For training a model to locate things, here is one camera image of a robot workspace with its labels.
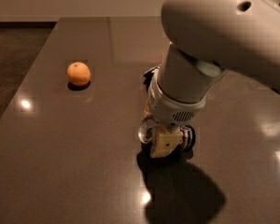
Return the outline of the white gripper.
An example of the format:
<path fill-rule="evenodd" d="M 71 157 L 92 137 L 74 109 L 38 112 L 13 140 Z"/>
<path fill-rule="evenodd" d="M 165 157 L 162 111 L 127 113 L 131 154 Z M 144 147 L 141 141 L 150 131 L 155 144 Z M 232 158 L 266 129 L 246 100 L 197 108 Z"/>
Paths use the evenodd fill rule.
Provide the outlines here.
<path fill-rule="evenodd" d="M 164 126 L 184 126 L 190 124 L 205 106 L 205 98 L 193 104 L 183 103 L 165 94 L 157 81 L 159 68 L 153 71 L 147 90 L 144 115 L 152 116 L 157 125 L 152 131 L 151 158 L 164 158 L 170 155 L 182 142 L 183 133 L 179 128 Z"/>

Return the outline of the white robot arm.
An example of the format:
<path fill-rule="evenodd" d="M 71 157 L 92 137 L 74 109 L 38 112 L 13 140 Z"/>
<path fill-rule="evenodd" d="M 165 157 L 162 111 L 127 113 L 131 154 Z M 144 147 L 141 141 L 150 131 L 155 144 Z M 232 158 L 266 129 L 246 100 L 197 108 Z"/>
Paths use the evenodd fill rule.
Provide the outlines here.
<path fill-rule="evenodd" d="M 170 41 L 162 63 L 145 74 L 147 104 L 138 136 L 153 158 L 195 143 L 191 122 L 226 71 L 280 95 L 280 6 L 274 0 L 164 0 Z"/>

